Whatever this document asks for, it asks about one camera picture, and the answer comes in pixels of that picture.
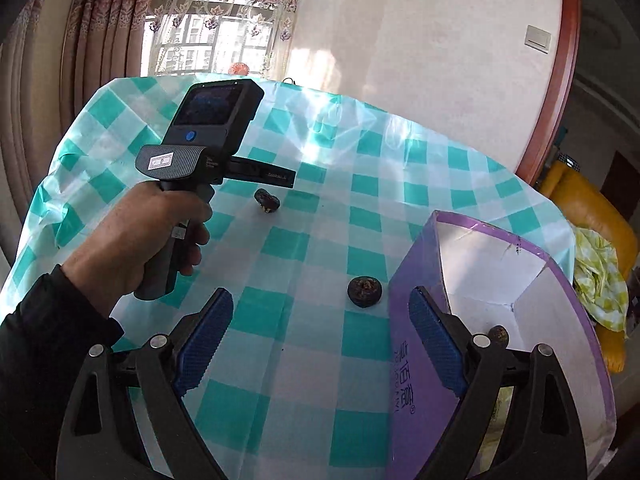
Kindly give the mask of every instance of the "black sleeve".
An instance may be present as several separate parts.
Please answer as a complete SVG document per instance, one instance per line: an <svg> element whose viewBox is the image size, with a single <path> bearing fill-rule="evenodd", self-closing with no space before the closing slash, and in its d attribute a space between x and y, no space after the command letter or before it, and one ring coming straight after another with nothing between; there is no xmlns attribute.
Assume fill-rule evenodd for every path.
<svg viewBox="0 0 640 480"><path fill-rule="evenodd" d="M0 325L0 413L19 445L54 477L66 403L84 358L96 343L123 334L66 278L60 266L40 276Z"/></svg>

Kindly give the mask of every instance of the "red round object by window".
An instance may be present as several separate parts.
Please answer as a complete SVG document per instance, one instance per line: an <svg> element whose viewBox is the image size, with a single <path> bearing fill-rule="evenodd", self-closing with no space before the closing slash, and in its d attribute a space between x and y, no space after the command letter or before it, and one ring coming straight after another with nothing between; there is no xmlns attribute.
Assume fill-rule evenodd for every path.
<svg viewBox="0 0 640 480"><path fill-rule="evenodd" d="M233 63L229 67L231 75L249 75L249 66L245 63Z"/></svg>

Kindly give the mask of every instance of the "yellow chair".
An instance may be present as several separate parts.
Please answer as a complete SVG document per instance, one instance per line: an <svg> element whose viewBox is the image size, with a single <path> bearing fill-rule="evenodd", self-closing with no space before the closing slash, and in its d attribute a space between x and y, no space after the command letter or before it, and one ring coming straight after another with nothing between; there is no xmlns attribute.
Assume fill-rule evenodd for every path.
<svg viewBox="0 0 640 480"><path fill-rule="evenodd" d="M539 192L556 204L569 222L596 231L616 248L618 269L626 280L638 256L638 238L604 195L559 160L551 166ZM621 372L625 366L624 332L612 332L597 324L596 335L609 371Z"/></svg>

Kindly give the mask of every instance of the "dried fruit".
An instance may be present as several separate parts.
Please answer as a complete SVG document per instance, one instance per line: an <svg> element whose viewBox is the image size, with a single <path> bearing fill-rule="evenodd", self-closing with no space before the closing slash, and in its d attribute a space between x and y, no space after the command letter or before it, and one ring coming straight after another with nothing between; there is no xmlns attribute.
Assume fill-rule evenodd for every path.
<svg viewBox="0 0 640 480"><path fill-rule="evenodd" d="M507 348L509 344L509 333L507 329L502 325L496 325L489 330L486 335L492 342L498 343L498 345Z"/></svg>
<svg viewBox="0 0 640 480"><path fill-rule="evenodd" d="M265 213L273 213L280 207L280 200L277 196L273 196L266 189L260 188L255 192L254 198L260 204Z"/></svg>
<svg viewBox="0 0 640 480"><path fill-rule="evenodd" d="M382 284L371 276L353 278L347 287L347 296L353 304L361 308L367 308L380 301Z"/></svg>

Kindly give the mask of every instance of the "device handle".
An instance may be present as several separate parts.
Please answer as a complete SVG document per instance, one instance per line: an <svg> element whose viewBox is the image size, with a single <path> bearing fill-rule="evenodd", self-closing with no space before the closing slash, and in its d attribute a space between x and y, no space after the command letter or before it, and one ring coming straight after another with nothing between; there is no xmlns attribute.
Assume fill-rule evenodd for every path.
<svg viewBox="0 0 640 480"><path fill-rule="evenodd" d="M213 198L215 191L209 184L192 184L183 180L160 180L163 191L191 191L206 203ZM139 300L151 301L169 294L175 288L178 271L184 264L187 250L192 245L193 232L197 224L189 222L187 227L177 225L171 237L146 264L142 282L133 295Z"/></svg>

